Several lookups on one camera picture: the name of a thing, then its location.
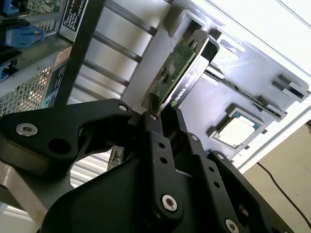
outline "motherboard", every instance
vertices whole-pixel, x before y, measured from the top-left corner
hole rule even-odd
[[[62,8],[63,0],[29,0],[30,16],[57,13]]]

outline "bolt hole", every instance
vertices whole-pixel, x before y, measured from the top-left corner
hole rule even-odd
[[[215,185],[217,188],[220,188],[220,185],[219,185],[216,181],[214,181],[214,185]]]
[[[165,148],[165,145],[163,144],[163,143],[161,143],[161,142],[159,142],[159,146],[161,147],[161,148]]]
[[[169,198],[166,199],[166,203],[167,203],[170,207],[172,207],[172,206],[174,205],[174,202],[173,202],[171,199],[169,199]]]
[[[161,157],[160,160],[161,160],[162,163],[167,164],[166,158]]]
[[[32,128],[30,128],[28,126],[24,126],[22,129],[24,132],[32,132],[33,131]]]
[[[53,139],[49,142],[49,149],[55,154],[67,154],[71,150],[70,144],[64,139]]]
[[[236,230],[235,226],[234,226],[232,223],[230,223],[229,226],[230,226],[230,228],[231,228],[232,230],[234,230],[234,231]]]

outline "black plastic part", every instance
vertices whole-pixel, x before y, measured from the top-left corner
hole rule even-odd
[[[179,225],[184,214],[170,141],[163,137],[160,118],[153,119],[145,112],[142,121],[144,133],[138,138],[137,154],[142,160],[145,220],[153,229],[170,232]],[[172,196],[177,202],[175,212],[163,207],[164,195]]]
[[[212,151],[208,158],[217,165],[235,211],[240,213],[239,221],[244,222],[251,233],[293,232],[225,155]]]
[[[5,0],[1,0],[1,3],[0,3],[0,15],[4,17],[18,17],[18,16],[27,15],[30,13],[30,10],[28,9],[28,0],[13,0],[12,1],[11,4],[19,8],[19,12],[15,14],[7,14],[3,12],[4,1]]]
[[[73,85],[77,79],[80,68],[83,64],[86,51],[93,38],[98,20],[106,0],[90,0],[81,21],[79,32],[72,47],[68,65],[58,91],[54,106],[60,107],[67,104]]]
[[[38,134],[17,134],[24,122]],[[111,145],[129,150],[126,161],[64,194],[62,182],[69,183],[65,175],[80,155]],[[0,159],[23,169],[41,201],[49,192],[55,197],[45,199],[51,208],[41,233],[229,233],[227,219],[240,233],[293,232],[223,154],[206,157],[181,112],[169,107],[156,119],[120,100],[6,115],[0,118]],[[162,205],[165,194],[175,199],[175,211]]]
[[[17,60],[22,55],[22,52],[17,50],[16,48],[4,46],[6,31],[28,25],[30,25],[30,23],[24,19],[14,18],[10,20],[0,21],[0,67],[3,67],[4,65],[10,63],[8,68],[3,70],[9,76],[13,75],[15,72],[18,71],[18,69],[16,69]]]
[[[5,64],[10,63],[10,65],[5,68],[3,71],[7,73],[9,76],[13,75],[15,72],[18,71],[16,68],[18,58],[23,53],[19,50],[7,50],[6,54],[1,54],[0,52],[0,67],[3,67]]]
[[[144,218],[146,205],[141,163],[131,159],[61,197],[48,211],[40,233],[201,233],[206,223],[192,192],[192,178],[176,173],[184,208],[175,230],[151,229]]]
[[[126,106],[127,111],[119,105]],[[83,126],[112,119],[118,119],[121,124],[131,116],[132,110],[115,99],[3,116],[0,118],[0,160],[35,175],[63,176],[78,157],[78,135]],[[21,123],[35,125],[38,134],[30,137],[17,134],[16,126]]]

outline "black metal bracket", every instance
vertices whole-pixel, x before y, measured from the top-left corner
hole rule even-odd
[[[293,232],[223,154],[206,157],[180,110],[156,112],[103,100],[0,118],[0,163],[36,200],[47,196],[39,184],[61,190],[49,192],[54,204],[40,202],[49,209],[41,233]],[[129,151],[123,163],[69,191],[72,164],[112,145]]]

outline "blue plastic clip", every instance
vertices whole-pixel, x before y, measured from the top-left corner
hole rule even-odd
[[[35,32],[40,32],[40,40],[44,41],[45,31],[35,26],[26,26],[8,30],[6,32],[5,45],[14,48],[26,48],[33,45],[37,41],[38,35]]]
[[[19,9],[12,4],[12,0],[4,0],[3,12],[8,15],[19,13]]]
[[[5,69],[6,67],[8,67],[11,64],[11,62],[4,64],[3,66],[0,67],[0,83],[5,81],[8,77],[9,74],[5,73],[3,71],[3,69]]]

